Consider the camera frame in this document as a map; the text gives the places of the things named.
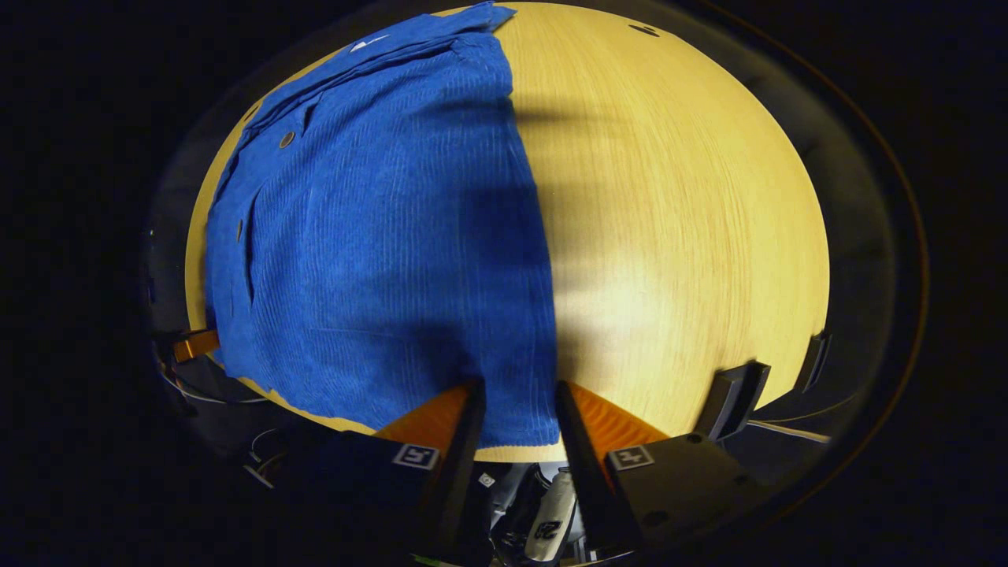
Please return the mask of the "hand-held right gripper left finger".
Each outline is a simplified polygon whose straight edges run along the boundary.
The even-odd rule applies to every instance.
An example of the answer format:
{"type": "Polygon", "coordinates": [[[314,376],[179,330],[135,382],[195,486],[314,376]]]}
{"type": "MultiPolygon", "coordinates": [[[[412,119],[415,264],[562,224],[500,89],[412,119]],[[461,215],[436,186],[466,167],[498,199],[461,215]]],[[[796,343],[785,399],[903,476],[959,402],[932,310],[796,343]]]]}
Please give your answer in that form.
{"type": "Polygon", "coordinates": [[[479,378],[295,470],[296,567],[440,567],[458,551],[486,408],[479,378]]]}

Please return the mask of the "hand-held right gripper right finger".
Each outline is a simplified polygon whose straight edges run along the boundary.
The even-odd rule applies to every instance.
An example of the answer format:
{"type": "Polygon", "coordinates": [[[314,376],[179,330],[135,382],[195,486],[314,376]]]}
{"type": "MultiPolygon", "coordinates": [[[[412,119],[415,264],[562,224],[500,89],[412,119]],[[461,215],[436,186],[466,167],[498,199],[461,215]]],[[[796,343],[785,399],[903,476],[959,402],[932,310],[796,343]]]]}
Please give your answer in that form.
{"type": "Polygon", "coordinates": [[[580,385],[557,418],[587,541],[633,560],[689,558],[734,537],[765,487],[705,435],[663,434],[580,385]]]}

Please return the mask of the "blue corduroy shirt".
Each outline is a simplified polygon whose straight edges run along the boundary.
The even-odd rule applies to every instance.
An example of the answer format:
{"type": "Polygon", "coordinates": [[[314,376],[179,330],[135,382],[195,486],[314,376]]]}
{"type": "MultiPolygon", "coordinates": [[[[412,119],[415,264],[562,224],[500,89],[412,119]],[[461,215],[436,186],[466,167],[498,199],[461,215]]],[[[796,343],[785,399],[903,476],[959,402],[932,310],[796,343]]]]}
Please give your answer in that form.
{"type": "Polygon", "coordinates": [[[558,441],[550,252],[496,36],[514,15],[419,15],[263,100],[206,223],[227,376],[375,430],[479,378],[481,447],[558,441]]]}

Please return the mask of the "grey curved object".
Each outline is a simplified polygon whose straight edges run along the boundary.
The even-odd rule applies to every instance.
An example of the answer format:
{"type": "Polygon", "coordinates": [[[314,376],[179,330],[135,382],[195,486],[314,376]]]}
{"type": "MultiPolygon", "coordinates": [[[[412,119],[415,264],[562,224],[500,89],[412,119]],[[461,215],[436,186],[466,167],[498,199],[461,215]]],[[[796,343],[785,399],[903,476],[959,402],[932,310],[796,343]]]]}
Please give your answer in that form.
{"type": "Polygon", "coordinates": [[[576,512],[576,489],[568,466],[558,468],[540,499],[524,553],[533,567],[557,567],[576,512]]]}

